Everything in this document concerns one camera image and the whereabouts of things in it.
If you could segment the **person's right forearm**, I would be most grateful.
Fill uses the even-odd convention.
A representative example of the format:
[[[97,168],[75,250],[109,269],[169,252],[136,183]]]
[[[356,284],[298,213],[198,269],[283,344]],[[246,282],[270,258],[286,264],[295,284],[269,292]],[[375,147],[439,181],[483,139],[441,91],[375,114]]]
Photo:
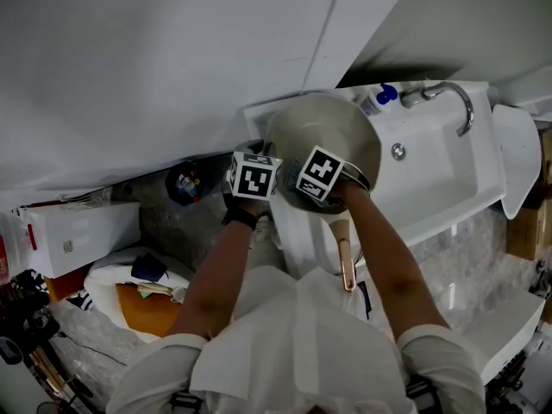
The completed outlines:
[[[339,181],[331,194],[342,201],[352,217],[393,336],[398,339],[421,325],[447,328],[410,249],[369,193],[352,181]]]

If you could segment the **black white striped cloth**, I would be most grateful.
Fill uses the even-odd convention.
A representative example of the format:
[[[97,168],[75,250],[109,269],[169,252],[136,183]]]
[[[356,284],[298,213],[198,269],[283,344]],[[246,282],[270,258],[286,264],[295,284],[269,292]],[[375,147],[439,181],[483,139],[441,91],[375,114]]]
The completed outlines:
[[[73,295],[66,298],[66,301],[82,311],[91,311],[95,307],[90,294],[85,289],[73,293]]]

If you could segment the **white bag with red label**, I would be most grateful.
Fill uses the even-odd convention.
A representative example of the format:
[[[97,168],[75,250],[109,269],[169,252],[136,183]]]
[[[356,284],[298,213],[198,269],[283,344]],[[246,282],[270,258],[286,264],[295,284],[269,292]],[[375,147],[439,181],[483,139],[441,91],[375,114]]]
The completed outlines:
[[[0,285],[28,268],[31,251],[27,229],[15,213],[0,212]]]

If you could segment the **white cushion bag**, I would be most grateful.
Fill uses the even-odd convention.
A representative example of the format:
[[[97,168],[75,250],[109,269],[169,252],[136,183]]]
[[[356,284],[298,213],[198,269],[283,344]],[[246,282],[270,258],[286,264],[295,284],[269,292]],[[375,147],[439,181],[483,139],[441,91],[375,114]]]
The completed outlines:
[[[159,254],[151,248],[134,247],[117,251],[94,262],[85,277],[84,287],[95,307],[115,326],[134,332],[143,342],[151,343],[160,337],[129,327],[116,290],[117,284],[141,283],[141,279],[134,278],[131,271],[135,260],[146,254],[151,254],[166,266],[167,273],[160,279],[162,285],[169,288],[186,288],[189,285],[193,271],[185,264],[170,256]]]

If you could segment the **white carton box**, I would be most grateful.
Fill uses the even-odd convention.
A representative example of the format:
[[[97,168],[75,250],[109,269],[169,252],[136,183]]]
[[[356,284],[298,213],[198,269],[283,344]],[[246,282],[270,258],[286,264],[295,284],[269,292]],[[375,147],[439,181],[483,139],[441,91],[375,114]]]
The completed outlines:
[[[22,211],[29,267],[56,279],[141,239],[136,202],[66,203]]]

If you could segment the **white sink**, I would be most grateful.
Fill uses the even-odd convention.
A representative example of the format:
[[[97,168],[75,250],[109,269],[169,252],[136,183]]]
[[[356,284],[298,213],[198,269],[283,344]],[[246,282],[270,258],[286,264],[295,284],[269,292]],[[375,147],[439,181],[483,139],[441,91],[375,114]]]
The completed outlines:
[[[456,130],[464,123],[465,107],[450,91],[410,109],[397,99],[389,113],[367,117],[382,145],[379,174],[370,195],[407,245],[437,235],[505,195],[505,171],[487,84],[446,82],[460,85],[474,107],[473,127],[462,137]],[[371,86],[312,93],[356,104]],[[251,136],[264,141],[273,115],[298,97],[302,96],[246,108],[243,116]],[[392,157],[394,143],[405,145],[401,161]]]

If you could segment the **person's left forearm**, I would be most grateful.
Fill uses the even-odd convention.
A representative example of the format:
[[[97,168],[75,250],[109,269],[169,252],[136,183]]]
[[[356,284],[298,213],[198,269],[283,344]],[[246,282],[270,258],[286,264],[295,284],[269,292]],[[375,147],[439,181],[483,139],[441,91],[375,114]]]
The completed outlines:
[[[192,334],[210,340],[228,325],[246,271],[251,226],[230,221],[193,276],[169,336]]]

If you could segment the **beige green folded cloth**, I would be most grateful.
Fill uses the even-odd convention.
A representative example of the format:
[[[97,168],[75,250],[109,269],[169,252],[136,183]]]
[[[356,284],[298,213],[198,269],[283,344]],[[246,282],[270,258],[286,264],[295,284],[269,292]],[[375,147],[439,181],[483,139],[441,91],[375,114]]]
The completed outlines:
[[[182,304],[185,298],[185,288],[183,287],[170,288],[155,283],[140,283],[137,285],[137,291],[143,298],[147,298],[154,294],[164,295],[168,296],[172,303],[178,304]]]

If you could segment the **beige pan with wooden handle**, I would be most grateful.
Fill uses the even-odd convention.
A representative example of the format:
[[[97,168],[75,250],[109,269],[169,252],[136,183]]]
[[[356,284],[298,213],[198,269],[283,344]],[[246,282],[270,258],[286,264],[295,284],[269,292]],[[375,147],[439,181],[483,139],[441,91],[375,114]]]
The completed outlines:
[[[343,287],[356,287],[356,270],[352,258],[349,217],[336,199],[316,203],[298,191],[285,188],[290,164],[304,164],[315,146],[357,166],[375,187],[382,145],[373,125],[360,107],[346,99],[322,93],[311,93],[293,99],[277,111],[268,123],[264,140],[265,154],[282,160],[276,190],[293,208],[322,218],[336,239]]]

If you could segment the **orange wooden furniture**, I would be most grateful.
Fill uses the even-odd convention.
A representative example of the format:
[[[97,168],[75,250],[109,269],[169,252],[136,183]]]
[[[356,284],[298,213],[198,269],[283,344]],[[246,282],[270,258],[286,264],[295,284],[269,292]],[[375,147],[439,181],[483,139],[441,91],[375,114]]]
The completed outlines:
[[[45,277],[45,284],[52,303],[58,303],[84,288],[85,270],[79,268],[58,278]]]

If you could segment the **dark blue pouch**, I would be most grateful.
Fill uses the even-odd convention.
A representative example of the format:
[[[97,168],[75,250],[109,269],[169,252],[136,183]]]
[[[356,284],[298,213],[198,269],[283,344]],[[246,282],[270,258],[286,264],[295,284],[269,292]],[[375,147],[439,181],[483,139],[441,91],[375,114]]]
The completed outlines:
[[[139,255],[131,268],[131,276],[133,278],[152,283],[158,283],[166,274],[166,265],[150,253]]]

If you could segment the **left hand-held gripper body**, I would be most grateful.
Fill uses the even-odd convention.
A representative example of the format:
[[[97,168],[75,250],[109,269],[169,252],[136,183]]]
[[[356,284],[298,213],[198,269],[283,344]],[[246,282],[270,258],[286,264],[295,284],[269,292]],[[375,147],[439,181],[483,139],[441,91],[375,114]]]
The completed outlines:
[[[279,177],[282,160],[265,154],[263,140],[252,140],[233,152],[227,171],[230,193],[235,198],[269,200]]]

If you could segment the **person's white clothing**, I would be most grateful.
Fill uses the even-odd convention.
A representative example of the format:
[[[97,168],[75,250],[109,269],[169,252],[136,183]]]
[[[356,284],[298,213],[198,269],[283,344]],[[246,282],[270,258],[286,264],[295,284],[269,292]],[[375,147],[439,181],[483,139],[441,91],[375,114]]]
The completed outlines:
[[[485,391],[464,341],[424,324],[390,339],[367,322],[361,295],[315,269],[292,279],[246,273],[230,325],[207,340],[166,336],[142,348],[108,414],[182,414],[184,396],[209,414],[417,414],[406,387],[427,379],[442,414],[485,414]]]

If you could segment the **white cabinet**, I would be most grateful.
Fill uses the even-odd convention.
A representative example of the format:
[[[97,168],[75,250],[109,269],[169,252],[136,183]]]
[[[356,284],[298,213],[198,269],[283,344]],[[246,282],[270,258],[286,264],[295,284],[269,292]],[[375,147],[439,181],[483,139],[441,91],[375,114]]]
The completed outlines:
[[[463,333],[484,385],[530,341],[544,305],[543,298],[518,290]]]

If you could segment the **white curved plastic panel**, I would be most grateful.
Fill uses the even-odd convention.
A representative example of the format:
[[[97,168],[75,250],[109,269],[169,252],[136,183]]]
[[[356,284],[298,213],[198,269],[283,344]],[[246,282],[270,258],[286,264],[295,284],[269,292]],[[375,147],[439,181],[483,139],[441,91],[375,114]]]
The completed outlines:
[[[497,104],[492,115],[505,171],[501,205],[505,216],[512,220],[538,178],[542,164],[540,138],[532,116],[525,110]]]

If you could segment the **black wristband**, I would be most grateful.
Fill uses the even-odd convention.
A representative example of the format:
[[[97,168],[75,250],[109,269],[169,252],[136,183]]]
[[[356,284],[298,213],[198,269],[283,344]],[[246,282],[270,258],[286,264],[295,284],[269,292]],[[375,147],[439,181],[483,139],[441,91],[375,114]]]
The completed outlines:
[[[239,222],[244,225],[247,225],[251,230],[255,231],[258,217],[251,212],[244,210],[240,207],[233,207],[227,210],[223,220],[222,225],[226,226],[232,222]]]

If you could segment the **dark trash bin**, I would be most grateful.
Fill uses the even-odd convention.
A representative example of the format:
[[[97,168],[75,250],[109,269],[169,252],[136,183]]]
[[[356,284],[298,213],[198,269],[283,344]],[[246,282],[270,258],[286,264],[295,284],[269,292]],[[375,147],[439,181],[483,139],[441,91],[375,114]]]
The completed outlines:
[[[203,164],[185,160],[169,169],[165,180],[168,197],[182,206],[198,203],[214,187],[214,177]]]

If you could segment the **chrome faucet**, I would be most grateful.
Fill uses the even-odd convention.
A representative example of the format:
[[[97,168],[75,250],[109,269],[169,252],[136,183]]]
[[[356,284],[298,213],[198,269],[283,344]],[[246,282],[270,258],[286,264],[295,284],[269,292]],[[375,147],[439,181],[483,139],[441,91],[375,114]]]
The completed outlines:
[[[400,103],[406,108],[410,109],[413,106],[422,102],[427,102],[435,99],[438,95],[446,92],[454,92],[458,95],[465,107],[465,120],[464,123],[456,130],[458,137],[466,135],[474,124],[474,107],[472,101],[465,90],[458,84],[452,82],[442,81],[436,85],[429,87],[418,87],[403,91],[399,95]]]

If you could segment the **brown cardboard box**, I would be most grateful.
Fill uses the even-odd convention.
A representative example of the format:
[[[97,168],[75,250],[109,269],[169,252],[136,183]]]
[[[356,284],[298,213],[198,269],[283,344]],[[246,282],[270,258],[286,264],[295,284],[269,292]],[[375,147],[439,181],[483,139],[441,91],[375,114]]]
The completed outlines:
[[[552,185],[552,129],[540,134],[542,149],[541,179],[544,184]]]
[[[536,260],[552,245],[552,198],[523,206],[508,222],[506,253],[525,260]]]

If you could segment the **soap bottle with blue pump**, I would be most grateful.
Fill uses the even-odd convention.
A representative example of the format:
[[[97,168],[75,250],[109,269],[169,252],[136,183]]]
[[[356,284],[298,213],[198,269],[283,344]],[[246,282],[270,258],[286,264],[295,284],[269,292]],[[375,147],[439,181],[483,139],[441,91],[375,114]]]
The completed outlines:
[[[356,104],[366,116],[389,113],[393,103],[398,99],[397,89],[388,84],[371,86],[365,95],[357,98]]]

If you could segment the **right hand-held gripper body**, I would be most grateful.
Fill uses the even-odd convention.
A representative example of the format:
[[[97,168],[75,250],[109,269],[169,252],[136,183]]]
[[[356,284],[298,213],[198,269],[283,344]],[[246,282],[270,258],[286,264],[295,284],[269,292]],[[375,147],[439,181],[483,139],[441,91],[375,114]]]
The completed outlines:
[[[316,203],[323,203],[340,176],[351,179],[365,190],[371,184],[362,171],[341,157],[315,146],[296,178],[296,191],[306,195]]]

